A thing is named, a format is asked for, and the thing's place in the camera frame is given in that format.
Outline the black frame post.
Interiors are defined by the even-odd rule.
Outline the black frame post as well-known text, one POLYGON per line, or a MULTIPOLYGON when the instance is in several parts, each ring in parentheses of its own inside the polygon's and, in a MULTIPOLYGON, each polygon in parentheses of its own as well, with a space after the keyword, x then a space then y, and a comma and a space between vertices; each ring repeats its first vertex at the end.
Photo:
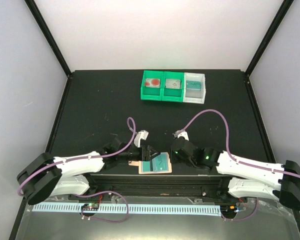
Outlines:
POLYGON ((35 19, 38 27, 40 28, 42 34, 44 35, 48 45, 50 46, 54 56, 56 57, 57 61, 59 62, 63 72, 69 78, 72 76, 72 71, 70 70, 53 34, 51 33, 39 7, 36 4, 35 0, 25 0, 25 4, 27 5, 28 9, 30 10, 33 18, 35 19))
POLYGON ((269 25, 264 37, 262 38, 256 52, 254 53, 247 69, 245 70, 245 75, 250 77, 256 68, 258 62, 260 61, 262 55, 264 54, 265 50, 267 49, 269 43, 271 42, 272 38, 274 37, 276 31, 278 30, 279 26, 281 25, 282 21, 284 20, 287 12, 289 11, 290 7, 292 6, 294 0, 283 0, 278 11, 276 12, 271 24, 269 25))

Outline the blue credit card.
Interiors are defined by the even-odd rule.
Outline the blue credit card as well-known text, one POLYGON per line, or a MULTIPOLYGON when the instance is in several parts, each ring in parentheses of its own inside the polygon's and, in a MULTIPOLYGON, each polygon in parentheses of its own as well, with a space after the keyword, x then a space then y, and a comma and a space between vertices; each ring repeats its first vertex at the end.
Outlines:
POLYGON ((152 173, 154 171, 153 161, 142 161, 140 165, 141 173, 152 173))

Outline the right black frame post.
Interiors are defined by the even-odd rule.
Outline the right black frame post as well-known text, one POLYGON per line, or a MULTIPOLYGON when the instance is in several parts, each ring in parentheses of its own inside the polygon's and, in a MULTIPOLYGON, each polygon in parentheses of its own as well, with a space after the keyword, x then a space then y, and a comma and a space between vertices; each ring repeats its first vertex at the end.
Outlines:
POLYGON ((276 12, 271 24, 269 25, 264 37, 262 38, 256 52, 254 53, 247 69, 245 70, 245 75, 250 77, 256 68, 258 62, 260 61, 262 55, 264 54, 265 50, 267 49, 269 43, 271 42, 272 38, 274 37, 276 31, 278 30, 279 26, 281 25, 282 21, 284 20, 287 12, 289 11, 290 7, 292 6, 294 0, 283 0, 278 11, 276 12))

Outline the teal card in bin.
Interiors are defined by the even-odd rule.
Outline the teal card in bin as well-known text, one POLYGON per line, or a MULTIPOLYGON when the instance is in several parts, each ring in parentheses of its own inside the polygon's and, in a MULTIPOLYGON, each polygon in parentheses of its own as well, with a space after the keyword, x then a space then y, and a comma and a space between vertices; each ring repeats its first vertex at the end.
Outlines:
POLYGON ((188 91, 200 91, 201 88, 202 88, 202 83, 200 81, 192 81, 192 80, 186 81, 186 89, 188 91))

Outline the circuit board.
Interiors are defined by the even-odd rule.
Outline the circuit board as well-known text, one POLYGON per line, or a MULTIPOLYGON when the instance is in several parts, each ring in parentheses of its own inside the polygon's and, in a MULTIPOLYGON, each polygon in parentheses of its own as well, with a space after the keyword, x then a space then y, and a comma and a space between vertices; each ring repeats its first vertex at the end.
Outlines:
POLYGON ((238 213, 245 211, 247 208, 245 206, 237 206, 237 205, 222 205, 220 206, 220 211, 224 213, 238 213))
POLYGON ((99 209, 98 203, 85 203, 81 209, 83 211, 97 211, 99 209))

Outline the green bin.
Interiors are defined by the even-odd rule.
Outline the green bin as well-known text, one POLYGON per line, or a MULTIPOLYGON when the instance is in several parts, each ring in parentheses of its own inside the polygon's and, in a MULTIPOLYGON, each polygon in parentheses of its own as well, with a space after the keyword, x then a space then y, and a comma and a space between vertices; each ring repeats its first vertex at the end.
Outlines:
POLYGON ((140 87, 140 99, 149 101, 161 101, 163 77, 163 71, 145 70, 143 72, 140 87))
POLYGON ((164 71, 162 101, 181 103, 184 98, 183 72, 164 71))

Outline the teal VIP credit card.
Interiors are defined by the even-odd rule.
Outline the teal VIP credit card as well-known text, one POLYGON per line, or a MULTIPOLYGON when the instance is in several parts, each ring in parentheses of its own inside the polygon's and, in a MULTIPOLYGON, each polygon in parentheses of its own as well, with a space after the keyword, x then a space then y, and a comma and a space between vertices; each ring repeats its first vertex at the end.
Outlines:
POLYGON ((152 160, 154 173, 164 173, 169 171, 169 154, 162 152, 158 157, 152 160))

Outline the beige card holder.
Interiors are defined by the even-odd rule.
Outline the beige card holder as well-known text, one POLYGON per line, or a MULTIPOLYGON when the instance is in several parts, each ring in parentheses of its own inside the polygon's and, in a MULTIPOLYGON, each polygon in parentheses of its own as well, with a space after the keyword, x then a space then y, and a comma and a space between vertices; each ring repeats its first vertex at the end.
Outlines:
POLYGON ((171 160, 170 160, 170 156, 168 155, 169 157, 169 171, 168 172, 149 172, 149 173, 142 173, 141 172, 141 162, 142 161, 131 161, 128 165, 129 166, 134 166, 134 167, 138 167, 138 174, 139 175, 149 175, 149 174, 170 174, 172 173, 172 163, 171 163, 171 160))

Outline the red dotted card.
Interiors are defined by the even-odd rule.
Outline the red dotted card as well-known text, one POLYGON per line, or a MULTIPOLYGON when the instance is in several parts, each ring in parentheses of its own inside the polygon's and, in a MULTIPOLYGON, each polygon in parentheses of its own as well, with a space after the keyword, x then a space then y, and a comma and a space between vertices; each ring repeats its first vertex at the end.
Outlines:
POLYGON ((159 78, 146 78, 144 86, 146 88, 160 88, 161 80, 159 78))

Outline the left green bin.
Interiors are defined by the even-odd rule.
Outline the left green bin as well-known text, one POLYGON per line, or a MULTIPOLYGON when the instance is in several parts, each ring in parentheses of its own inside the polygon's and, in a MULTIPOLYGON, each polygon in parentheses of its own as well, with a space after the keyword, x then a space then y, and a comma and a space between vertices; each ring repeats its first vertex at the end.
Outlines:
POLYGON ((149 101, 161 101, 163 77, 163 71, 145 70, 143 72, 140 87, 140 99, 149 101))

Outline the black aluminium rail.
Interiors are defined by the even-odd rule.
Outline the black aluminium rail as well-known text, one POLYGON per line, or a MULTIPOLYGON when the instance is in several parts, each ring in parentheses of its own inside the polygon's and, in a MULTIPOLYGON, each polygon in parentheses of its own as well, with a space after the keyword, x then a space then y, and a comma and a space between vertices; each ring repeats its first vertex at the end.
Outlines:
POLYGON ((206 197, 225 191, 229 176, 214 175, 97 175, 87 176, 97 191, 114 191, 127 197, 206 197))

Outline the grey patterned card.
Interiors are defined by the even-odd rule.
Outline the grey patterned card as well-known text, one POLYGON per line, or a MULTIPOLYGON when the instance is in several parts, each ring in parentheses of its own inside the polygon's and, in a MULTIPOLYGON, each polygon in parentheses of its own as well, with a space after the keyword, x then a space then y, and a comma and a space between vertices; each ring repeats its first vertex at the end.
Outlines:
POLYGON ((165 80, 165 88, 167 89, 180 89, 182 81, 175 78, 167 78, 165 80))

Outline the right circuit board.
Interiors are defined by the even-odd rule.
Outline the right circuit board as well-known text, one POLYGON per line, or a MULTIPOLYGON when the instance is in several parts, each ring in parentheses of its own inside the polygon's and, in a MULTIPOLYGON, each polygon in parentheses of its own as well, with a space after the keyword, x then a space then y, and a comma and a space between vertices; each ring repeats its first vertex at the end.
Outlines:
POLYGON ((220 211, 224 213, 238 213, 245 211, 247 208, 245 206, 237 206, 237 205, 222 205, 220 206, 220 211))

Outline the middle green bin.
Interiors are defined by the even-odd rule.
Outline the middle green bin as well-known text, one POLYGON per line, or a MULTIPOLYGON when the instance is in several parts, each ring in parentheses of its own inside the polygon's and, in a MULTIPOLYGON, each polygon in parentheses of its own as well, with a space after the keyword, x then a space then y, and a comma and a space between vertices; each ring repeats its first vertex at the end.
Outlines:
POLYGON ((162 101, 181 103, 184 98, 183 72, 164 71, 162 101))

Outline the white bin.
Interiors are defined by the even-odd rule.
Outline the white bin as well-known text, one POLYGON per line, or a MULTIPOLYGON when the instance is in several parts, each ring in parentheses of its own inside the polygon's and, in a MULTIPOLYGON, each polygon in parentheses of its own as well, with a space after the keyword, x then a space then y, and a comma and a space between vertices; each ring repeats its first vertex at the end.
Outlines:
POLYGON ((183 102, 204 104, 206 97, 206 78, 203 73, 184 73, 183 102))

